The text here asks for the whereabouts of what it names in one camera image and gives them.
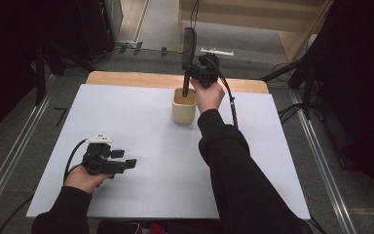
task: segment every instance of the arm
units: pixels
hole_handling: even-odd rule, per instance
[[[87,211],[95,188],[110,175],[89,175],[83,166],[72,170],[53,207],[39,214],[32,233],[89,233]]]
[[[214,83],[204,90],[193,80],[192,85],[202,113],[199,148],[210,168],[223,232],[301,233],[300,219],[252,160],[242,133],[224,124],[217,110],[224,96],[221,87]]]

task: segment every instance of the hand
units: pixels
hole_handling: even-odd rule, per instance
[[[96,187],[99,187],[111,176],[108,174],[90,175],[84,166],[80,165],[69,173],[63,185],[75,187],[92,194]]]
[[[214,82],[208,88],[203,88],[199,81],[196,79],[190,79],[191,85],[196,91],[197,107],[201,114],[209,109],[218,109],[220,107],[221,100],[224,97],[223,88]]]

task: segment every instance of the black sleeve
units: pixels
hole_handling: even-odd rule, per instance
[[[87,192],[63,186],[51,210],[35,218],[32,233],[89,233],[87,211],[91,199]]]
[[[302,233],[301,220],[252,160],[243,134],[225,125],[216,109],[198,124],[223,233]]]

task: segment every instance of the right hand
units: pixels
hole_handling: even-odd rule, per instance
[[[194,78],[190,79],[191,85],[196,91],[197,107],[201,114],[209,109],[218,109],[224,97],[223,88],[214,82],[208,88],[203,88],[200,82]]]

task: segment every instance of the table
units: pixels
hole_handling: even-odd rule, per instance
[[[88,77],[87,84],[176,89],[182,86],[183,79],[184,76],[181,75],[94,71]],[[232,92],[269,93],[267,85],[263,81],[243,79],[228,79],[227,81]]]
[[[172,92],[182,86],[183,78],[92,72],[74,100],[27,216],[34,217],[52,206],[62,182],[62,166],[75,144],[83,136],[92,137],[104,131],[114,140],[112,149],[125,149],[124,159],[136,158],[137,165],[104,181],[93,195],[89,217],[218,218],[209,170],[198,149],[200,130],[196,123],[183,126],[170,120]],[[309,219],[266,84],[234,79],[228,82],[237,99],[239,127],[242,125],[241,130],[250,142],[253,159],[290,209]],[[228,101],[223,101],[219,110],[222,116],[231,116]],[[80,163],[84,153],[84,147],[79,148],[71,165]]]
[[[181,34],[181,21],[190,20],[196,0],[179,1]],[[332,0],[200,0],[197,21],[277,30],[287,59],[293,62],[312,34],[320,30],[332,3]]]

